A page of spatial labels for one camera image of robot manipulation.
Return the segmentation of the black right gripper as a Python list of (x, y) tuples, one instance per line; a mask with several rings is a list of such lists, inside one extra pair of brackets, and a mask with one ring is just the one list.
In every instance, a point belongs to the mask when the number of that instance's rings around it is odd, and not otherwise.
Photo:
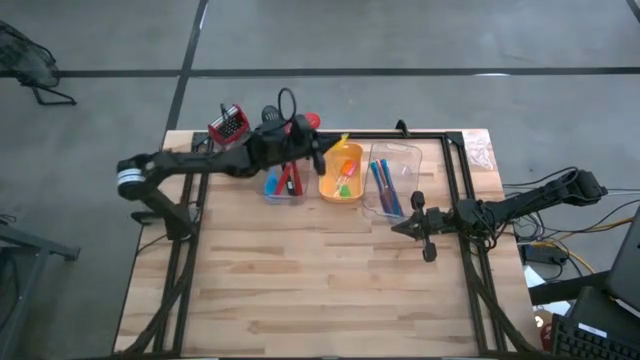
[(421, 240), (423, 259), (430, 263), (437, 258), (437, 248), (431, 242), (430, 236), (451, 233), (453, 225), (447, 213), (442, 212), (438, 207), (426, 208), (425, 205), (424, 194), (421, 191), (413, 192), (411, 206), (414, 213), (411, 219), (395, 224), (392, 229), (395, 233)]

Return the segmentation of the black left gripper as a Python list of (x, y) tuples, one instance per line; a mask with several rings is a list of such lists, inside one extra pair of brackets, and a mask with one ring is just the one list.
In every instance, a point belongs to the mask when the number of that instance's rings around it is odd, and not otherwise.
[(249, 138), (251, 164), (258, 169), (309, 158), (318, 175), (326, 174), (324, 153), (344, 146), (342, 133), (317, 132), (302, 115), (287, 121), (268, 121)]

